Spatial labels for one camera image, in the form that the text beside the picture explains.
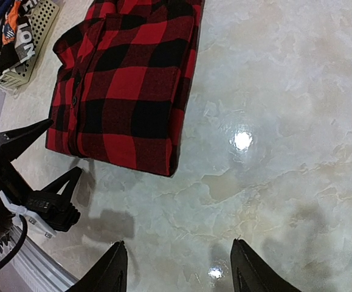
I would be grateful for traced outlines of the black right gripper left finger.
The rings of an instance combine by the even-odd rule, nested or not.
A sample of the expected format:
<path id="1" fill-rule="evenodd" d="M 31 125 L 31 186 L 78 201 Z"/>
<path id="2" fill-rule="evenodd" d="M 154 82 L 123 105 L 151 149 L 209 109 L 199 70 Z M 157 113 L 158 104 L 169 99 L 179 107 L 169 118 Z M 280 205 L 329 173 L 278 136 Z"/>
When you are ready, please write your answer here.
<path id="1" fill-rule="evenodd" d="M 114 243 L 99 261 L 72 286 L 77 292 L 126 292 L 128 254 L 124 241 Z"/>

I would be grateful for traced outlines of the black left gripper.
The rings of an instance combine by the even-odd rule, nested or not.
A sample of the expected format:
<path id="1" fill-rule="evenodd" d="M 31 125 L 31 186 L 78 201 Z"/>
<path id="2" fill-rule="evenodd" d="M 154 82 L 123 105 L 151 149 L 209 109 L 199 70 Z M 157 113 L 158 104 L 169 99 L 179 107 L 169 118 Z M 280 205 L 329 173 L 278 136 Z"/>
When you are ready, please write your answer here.
<path id="1" fill-rule="evenodd" d="M 12 161 L 20 157 L 45 131 L 53 125 L 45 119 L 27 127 L 0 132 L 0 190 L 15 205 L 26 205 L 32 188 L 14 168 Z M 74 167 L 41 190 L 32 198 L 44 201 L 70 201 L 82 169 Z"/>

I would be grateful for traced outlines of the aluminium front rail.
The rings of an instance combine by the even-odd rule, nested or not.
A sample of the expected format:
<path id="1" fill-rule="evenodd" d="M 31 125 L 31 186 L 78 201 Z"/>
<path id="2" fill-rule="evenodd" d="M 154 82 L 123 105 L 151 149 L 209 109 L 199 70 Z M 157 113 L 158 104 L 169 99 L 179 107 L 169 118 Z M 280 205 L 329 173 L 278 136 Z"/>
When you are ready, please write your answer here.
<path id="1" fill-rule="evenodd" d="M 67 291 L 77 282 L 28 237 L 17 255 L 0 270 L 0 291 Z"/>

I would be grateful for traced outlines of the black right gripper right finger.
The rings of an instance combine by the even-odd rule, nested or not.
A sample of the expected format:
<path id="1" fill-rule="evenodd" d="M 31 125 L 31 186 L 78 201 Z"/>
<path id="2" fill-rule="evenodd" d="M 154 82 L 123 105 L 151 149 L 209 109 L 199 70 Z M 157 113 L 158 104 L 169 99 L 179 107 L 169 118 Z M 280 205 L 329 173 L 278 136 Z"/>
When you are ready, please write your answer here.
<path id="1" fill-rule="evenodd" d="M 233 287 L 236 292 L 300 292 L 281 278 L 244 240 L 234 239 L 230 252 Z"/>

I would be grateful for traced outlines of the orange black printed garment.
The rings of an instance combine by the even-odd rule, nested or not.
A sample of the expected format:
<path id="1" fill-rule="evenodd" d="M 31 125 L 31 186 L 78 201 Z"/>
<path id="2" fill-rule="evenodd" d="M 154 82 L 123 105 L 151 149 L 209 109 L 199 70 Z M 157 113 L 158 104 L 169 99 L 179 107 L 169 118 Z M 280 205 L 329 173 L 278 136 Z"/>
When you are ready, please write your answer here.
<path id="1" fill-rule="evenodd" d="M 15 68 L 35 55 L 32 21 L 33 9 L 39 1 L 14 1 L 5 15 L 0 50 L 0 73 Z"/>

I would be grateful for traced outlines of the red black plaid shirt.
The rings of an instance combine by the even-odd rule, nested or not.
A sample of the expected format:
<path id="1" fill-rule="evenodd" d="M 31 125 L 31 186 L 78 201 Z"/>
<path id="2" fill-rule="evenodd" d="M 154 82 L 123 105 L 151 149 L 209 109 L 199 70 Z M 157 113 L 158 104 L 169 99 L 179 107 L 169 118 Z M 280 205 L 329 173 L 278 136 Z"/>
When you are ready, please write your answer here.
<path id="1" fill-rule="evenodd" d="M 46 148 L 171 176 L 196 64 L 202 1 L 94 1 L 57 40 Z"/>

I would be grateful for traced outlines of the white laundry basket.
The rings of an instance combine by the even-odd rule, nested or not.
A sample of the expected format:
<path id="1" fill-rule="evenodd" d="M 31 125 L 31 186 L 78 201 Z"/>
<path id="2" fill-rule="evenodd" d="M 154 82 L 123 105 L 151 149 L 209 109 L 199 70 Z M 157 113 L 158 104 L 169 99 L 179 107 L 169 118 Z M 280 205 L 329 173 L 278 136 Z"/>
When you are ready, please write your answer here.
<path id="1" fill-rule="evenodd" d="M 0 1 L 0 90 L 29 82 L 60 10 L 55 1 Z"/>

